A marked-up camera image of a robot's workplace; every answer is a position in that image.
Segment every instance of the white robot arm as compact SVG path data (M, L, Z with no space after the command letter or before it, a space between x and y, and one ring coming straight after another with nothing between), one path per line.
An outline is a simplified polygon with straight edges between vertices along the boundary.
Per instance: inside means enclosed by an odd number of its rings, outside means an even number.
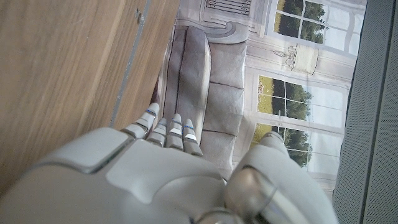
M39 161L2 196L2 223L337 223L277 133L226 183L189 119L149 132L158 112L153 103L123 130L94 130Z

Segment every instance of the wooden panel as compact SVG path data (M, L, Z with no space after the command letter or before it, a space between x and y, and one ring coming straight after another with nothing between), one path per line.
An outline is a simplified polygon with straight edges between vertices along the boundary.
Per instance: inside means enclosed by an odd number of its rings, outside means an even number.
M119 22L115 41L110 49L111 56L104 66L103 76L99 80L98 88L91 102L92 106L86 107L86 113L81 118L76 137L92 129L109 126L139 27L138 18L135 17L136 9L138 8L140 12L143 12L146 0L139 0L138 6L133 3L134 1L126 2L121 15L124 19Z
M43 155L109 124L138 28L135 10L143 11L145 2L0 2L0 195ZM157 6L159 12L151 7L149 16L163 15L152 16L152 22L162 27L153 25L156 31L145 34L149 44L144 34L140 43L160 46L161 56L169 37L159 32L168 34L172 23L166 27L155 19L173 20L178 2L172 3ZM139 68L147 68L152 61L161 63L160 56L144 58ZM130 98L138 99L132 101L142 105L137 108L149 104L157 72L137 77L143 87L133 89L149 92L147 98L129 91Z
M147 108L170 39L179 1L152 0L114 127L135 121Z

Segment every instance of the green foliage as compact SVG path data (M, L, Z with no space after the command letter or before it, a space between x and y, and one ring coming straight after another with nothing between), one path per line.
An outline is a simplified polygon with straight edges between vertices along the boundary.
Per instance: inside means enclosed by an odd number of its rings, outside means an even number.
M320 22L325 22L321 16L325 15L322 4L306 2L304 17ZM301 0L288 0L283 6L283 11L298 16L302 15L303 2ZM290 37L298 37L300 29L300 19L290 16L280 16L279 33ZM309 40L318 44L323 43L323 30L325 26L316 24L314 22L303 21L300 38Z
M296 149L300 151L289 151L289 156L292 158L300 167L307 165L307 152L312 151L312 146L309 145L308 134L303 131L294 129L286 129L285 133L285 145L288 149ZM308 155L308 161L311 159L311 154Z

